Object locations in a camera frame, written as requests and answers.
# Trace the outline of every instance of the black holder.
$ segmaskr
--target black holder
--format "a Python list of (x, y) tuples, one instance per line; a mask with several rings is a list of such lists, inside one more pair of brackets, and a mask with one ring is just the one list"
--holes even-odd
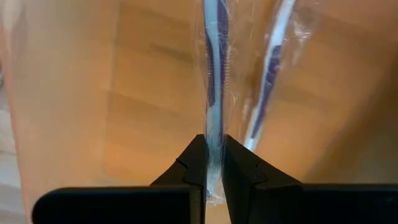
[[(398, 185), (303, 184), (227, 136), (223, 185), (232, 224), (398, 223)], [(60, 189), (34, 224), (205, 222), (208, 150), (197, 135), (147, 187)]]

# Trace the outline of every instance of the toothbrush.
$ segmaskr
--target toothbrush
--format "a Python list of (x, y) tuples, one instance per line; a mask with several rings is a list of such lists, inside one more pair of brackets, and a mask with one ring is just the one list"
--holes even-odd
[(244, 146), (250, 151), (256, 149), (259, 138), (261, 137), (263, 121), (266, 115), (266, 106), (279, 69), (280, 48), (285, 37), (287, 24), (293, 11), (294, 3), (295, 0), (283, 0), (269, 39), (269, 45), (264, 59), (260, 96), (256, 106), (252, 110), (248, 131), (244, 140)]
[(209, 148), (208, 190), (221, 168), (223, 148), (223, 97), (228, 51), (228, 9), (226, 0), (203, 0), (205, 38), (208, 55), (208, 108), (206, 111), (206, 141)]

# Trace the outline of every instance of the clear plastic bag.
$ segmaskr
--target clear plastic bag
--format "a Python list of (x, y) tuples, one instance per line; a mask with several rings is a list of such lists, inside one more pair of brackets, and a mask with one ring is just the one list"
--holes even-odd
[(209, 202), (223, 203), (225, 134), (254, 151), (277, 74), (300, 59), (317, 0), (198, 0), (195, 62), (206, 97)]

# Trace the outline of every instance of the light brown wood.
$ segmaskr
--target light brown wood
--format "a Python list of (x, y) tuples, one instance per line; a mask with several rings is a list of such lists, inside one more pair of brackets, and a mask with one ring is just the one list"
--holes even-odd
[[(29, 35), (11, 47), (27, 53), (8, 69), (27, 209), (56, 187), (149, 184), (203, 131), (194, 1), (94, 2), (25, 1)], [(256, 153), (300, 180), (394, 181), (398, 3), (316, 10), (318, 29), (279, 75)], [(227, 223), (217, 209), (209, 223)]]

